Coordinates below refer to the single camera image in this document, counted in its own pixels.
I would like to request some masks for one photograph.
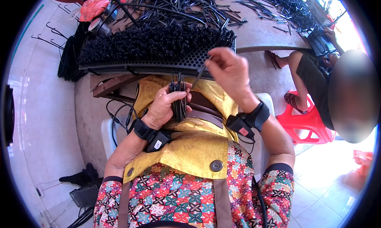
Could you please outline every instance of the sandal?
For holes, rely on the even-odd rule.
[[[278,64],[278,61],[277,61],[277,54],[275,54],[274,51],[266,50],[265,53],[268,54],[268,55],[271,57],[271,59],[272,59],[272,61],[273,61],[273,63],[272,63],[273,65],[274,65],[274,62],[275,62],[275,65],[278,67],[278,69],[282,69],[282,68],[279,66],[279,64]]]
[[[298,107],[297,107],[297,105],[296,105],[296,102],[295,102],[295,97],[296,97],[295,94],[286,92],[286,94],[285,94],[285,101],[287,102],[288,105],[290,105],[290,106],[292,106],[293,108],[295,108],[295,109],[296,109],[298,112],[300,112],[301,114],[306,114],[307,111],[302,111],[302,110],[298,109]]]

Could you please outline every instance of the hand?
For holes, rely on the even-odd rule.
[[[208,52],[211,59],[205,61],[213,78],[233,100],[250,113],[260,101],[250,88],[249,65],[247,59],[227,47],[217,47]]]
[[[169,85],[161,88],[155,96],[151,107],[147,114],[142,117],[142,121],[154,130],[160,130],[160,128],[167,123],[173,116],[171,108],[172,102],[187,97],[187,101],[190,102],[192,94],[189,93],[192,84],[185,83],[186,92],[171,92],[169,93]],[[187,105],[187,112],[191,112],[192,109]]]
[[[329,29],[328,27],[324,27],[324,32],[332,43],[336,42],[336,34],[333,30]]]
[[[327,56],[328,56],[328,59],[330,60],[330,65],[333,67],[336,64],[337,60],[339,59],[339,56],[334,53],[328,54]]]

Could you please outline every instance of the button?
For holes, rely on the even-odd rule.
[[[131,176],[132,172],[134,172],[134,168],[130,168],[130,170],[127,172],[127,176]]]
[[[218,172],[222,169],[222,162],[220,160],[214,160],[212,163],[210,163],[210,169],[213,172]]]

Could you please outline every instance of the patterned shirt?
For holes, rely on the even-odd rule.
[[[250,155],[229,141],[227,185],[233,228],[262,228],[263,212]],[[118,226],[120,181],[105,178],[94,211],[94,227]],[[294,179],[291,167],[271,165],[258,182],[267,210],[268,227],[287,227],[291,216]],[[176,221],[198,228],[216,227],[212,179],[185,174],[164,164],[147,168],[131,181],[129,228],[154,221]]]

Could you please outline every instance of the foot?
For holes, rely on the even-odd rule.
[[[297,108],[299,110],[301,110],[301,111],[307,111],[307,109],[308,109],[307,104],[304,105],[303,103],[301,103],[301,100],[300,100],[299,96],[295,97],[295,103],[296,103],[296,106],[297,106]]]
[[[288,64],[287,57],[281,58],[274,51],[267,50],[265,51],[278,66],[279,69],[285,67]]]
[[[283,68],[285,67],[286,65],[288,65],[288,60],[287,60],[287,57],[279,57],[279,55],[275,54],[275,60],[277,61],[279,67]]]
[[[291,105],[293,108],[295,108],[301,114],[307,113],[307,105],[303,105],[301,103],[300,97],[298,97],[297,95],[290,93],[290,91],[288,91],[285,94],[284,98],[285,98],[285,101],[287,102],[287,104]]]

